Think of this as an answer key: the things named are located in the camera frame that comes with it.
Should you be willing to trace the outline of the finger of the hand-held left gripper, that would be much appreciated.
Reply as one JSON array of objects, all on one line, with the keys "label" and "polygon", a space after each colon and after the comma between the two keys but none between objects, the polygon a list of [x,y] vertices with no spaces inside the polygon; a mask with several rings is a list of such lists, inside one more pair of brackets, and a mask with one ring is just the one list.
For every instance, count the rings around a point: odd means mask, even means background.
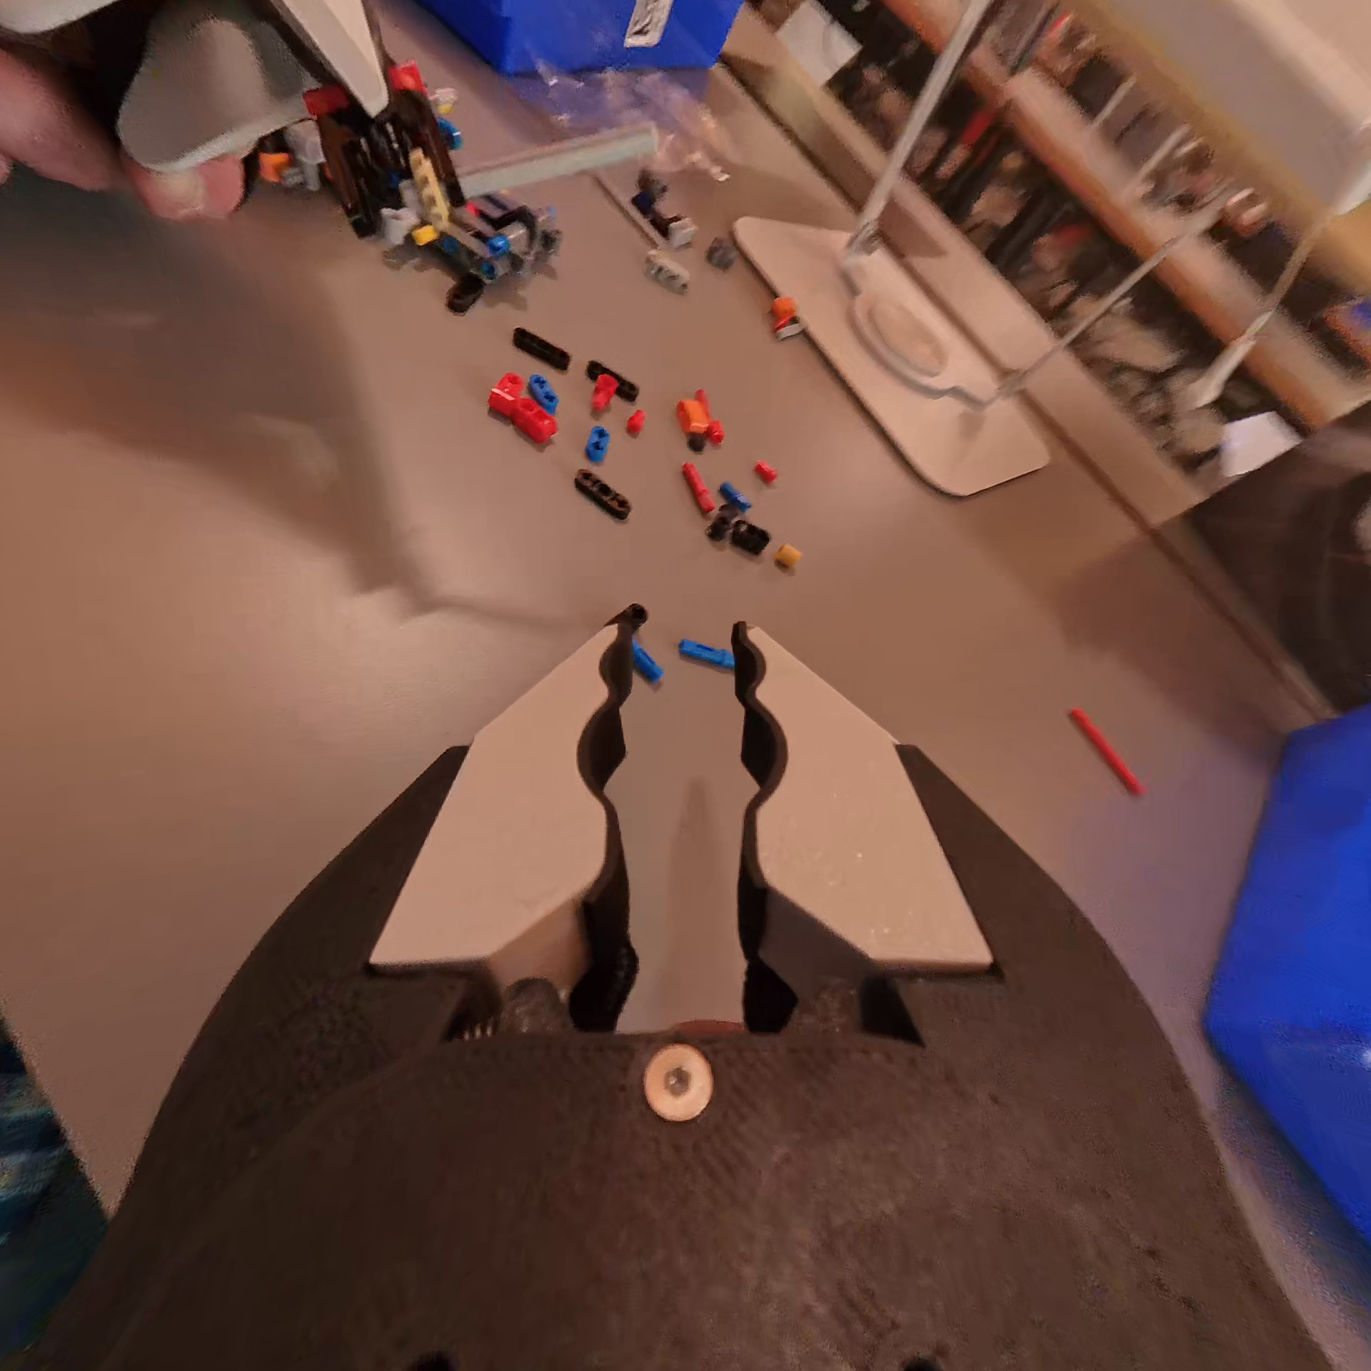
[{"label": "finger of the hand-held left gripper", "polygon": [[367,113],[389,105],[389,60],[367,1],[271,1],[286,25]]}]

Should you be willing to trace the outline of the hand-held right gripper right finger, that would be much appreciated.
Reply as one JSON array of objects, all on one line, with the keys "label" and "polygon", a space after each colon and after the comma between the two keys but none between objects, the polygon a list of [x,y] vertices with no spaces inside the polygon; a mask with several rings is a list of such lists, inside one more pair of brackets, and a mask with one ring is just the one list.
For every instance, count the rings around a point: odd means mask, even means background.
[{"label": "hand-held right gripper right finger", "polygon": [[743,765],[743,1019],[777,1034],[836,987],[914,1034],[899,983],[993,972],[993,949],[891,730],[761,626],[731,629]]}]

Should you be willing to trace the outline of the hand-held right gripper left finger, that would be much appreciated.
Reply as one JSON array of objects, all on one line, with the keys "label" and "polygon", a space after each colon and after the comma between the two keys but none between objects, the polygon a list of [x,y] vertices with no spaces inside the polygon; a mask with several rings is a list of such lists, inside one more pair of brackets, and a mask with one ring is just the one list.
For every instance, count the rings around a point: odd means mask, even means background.
[{"label": "hand-held right gripper left finger", "polygon": [[627,605],[475,734],[377,936],[379,972],[542,978],[576,1027],[615,1029],[638,975],[607,783],[647,608]]}]

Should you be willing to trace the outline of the large lego technic chassis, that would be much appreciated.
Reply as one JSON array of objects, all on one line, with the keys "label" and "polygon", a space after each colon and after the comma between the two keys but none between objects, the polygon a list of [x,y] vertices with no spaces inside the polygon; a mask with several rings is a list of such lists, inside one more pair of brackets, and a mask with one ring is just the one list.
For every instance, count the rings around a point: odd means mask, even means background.
[{"label": "large lego technic chassis", "polygon": [[454,92],[429,91],[415,61],[390,61],[387,79],[379,113],[338,82],[305,91],[304,117],[261,136],[245,159],[245,184],[330,192],[358,238],[442,269],[444,304],[462,316],[495,285],[549,265],[560,224],[552,206],[467,193],[452,161],[462,146]]}]

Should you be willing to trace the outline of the long grey lego axle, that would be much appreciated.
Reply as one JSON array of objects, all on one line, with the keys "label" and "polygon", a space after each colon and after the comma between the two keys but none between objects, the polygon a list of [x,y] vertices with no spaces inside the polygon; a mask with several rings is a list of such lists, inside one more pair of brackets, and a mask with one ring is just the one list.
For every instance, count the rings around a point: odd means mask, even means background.
[{"label": "long grey lego axle", "polygon": [[594,172],[625,161],[651,159],[658,153],[660,130],[653,122],[601,130],[563,141],[513,151],[496,159],[467,164],[457,171],[457,200],[473,200],[513,192],[583,172]]}]

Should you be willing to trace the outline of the long thin red lego axle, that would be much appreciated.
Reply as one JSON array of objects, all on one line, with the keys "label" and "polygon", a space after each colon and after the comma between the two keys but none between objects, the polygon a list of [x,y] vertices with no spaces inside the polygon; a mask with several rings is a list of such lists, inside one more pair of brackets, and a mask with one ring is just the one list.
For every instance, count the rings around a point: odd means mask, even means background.
[{"label": "long thin red lego axle", "polygon": [[1126,763],[1118,748],[1108,739],[1105,730],[1092,719],[1082,708],[1068,711],[1071,724],[1086,737],[1095,755],[1105,763],[1108,771],[1120,781],[1120,784],[1135,797],[1146,794],[1146,786],[1135,768]]}]

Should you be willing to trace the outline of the short grey lego axle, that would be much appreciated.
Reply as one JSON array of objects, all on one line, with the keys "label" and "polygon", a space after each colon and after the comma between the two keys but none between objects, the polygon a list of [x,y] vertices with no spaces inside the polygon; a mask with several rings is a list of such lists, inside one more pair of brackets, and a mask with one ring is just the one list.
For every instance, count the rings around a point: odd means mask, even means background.
[{"label": "short grey lego axle", "polygon": [[624,221],[627,221],[635,233],[647,241],[650,249],[671,249],[669,239],[651,226],[648,218],[630,203],[629,197],[622,193],[604,172],[593,171],[591,179],[604,197],[607,197],[609,203],[620,213]]}]

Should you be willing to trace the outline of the blue storage bin white label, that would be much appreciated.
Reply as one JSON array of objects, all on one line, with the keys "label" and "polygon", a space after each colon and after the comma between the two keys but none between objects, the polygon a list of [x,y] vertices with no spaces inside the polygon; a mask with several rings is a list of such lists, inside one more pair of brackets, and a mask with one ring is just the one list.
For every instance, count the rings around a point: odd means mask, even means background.
[{"label": "blue storage bin white label", "polygon": [[741,1],[421,1],[503,74],[707,69]]}]

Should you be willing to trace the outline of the pile of clear plastic bags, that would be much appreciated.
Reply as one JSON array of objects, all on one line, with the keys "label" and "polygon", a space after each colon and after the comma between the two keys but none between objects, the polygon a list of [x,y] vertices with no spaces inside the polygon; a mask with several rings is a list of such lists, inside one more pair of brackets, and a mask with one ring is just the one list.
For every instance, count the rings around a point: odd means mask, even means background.
[{"label": "pile of clear plastic bags", "polygon": [[658,68],[571,71],[537,60],[532,73],[513,74],[509,84],[562,135],[653,123],[656,171],[671,175],[695,169],[726,182],[738,148],[705,99],[710,76],[710,71],[671,74]]}]

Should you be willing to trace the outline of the plain blue storage bin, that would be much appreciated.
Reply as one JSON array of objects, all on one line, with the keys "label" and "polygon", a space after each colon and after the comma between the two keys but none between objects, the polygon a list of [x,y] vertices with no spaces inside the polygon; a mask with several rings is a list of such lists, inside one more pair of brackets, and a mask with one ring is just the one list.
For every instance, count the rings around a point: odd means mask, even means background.
[{"label": "plain blue storage bin", "polygon": [[1370,1238],[1370,706],[1286,740],[1205,1032]]}]

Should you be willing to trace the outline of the black and grey lego bracket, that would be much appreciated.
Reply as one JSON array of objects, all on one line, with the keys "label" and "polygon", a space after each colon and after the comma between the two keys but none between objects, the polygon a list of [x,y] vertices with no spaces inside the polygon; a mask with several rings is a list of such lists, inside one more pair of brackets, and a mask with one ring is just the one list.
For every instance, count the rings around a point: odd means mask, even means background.
[{"label": "black and grey lego bracket", "polygon": [[684,213],[671,211],[664,203],[668,182],[650,166],[638,171],[637,192],[630,197],[630,206],[645,220],[650,233],[674,249],[691,246],[697,233],[695,221]]}]

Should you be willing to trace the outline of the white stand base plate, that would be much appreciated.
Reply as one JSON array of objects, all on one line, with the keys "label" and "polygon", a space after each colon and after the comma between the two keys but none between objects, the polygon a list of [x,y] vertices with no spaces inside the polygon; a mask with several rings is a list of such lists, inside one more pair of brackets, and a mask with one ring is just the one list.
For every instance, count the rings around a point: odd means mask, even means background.
[{"label": "white stand base plate", "polygon": [[1048,430],[1138,499],[1368,401],[1368,71],[1278,2],[756,2],[726,63],[855,206],[736,246],[899,456]]}]

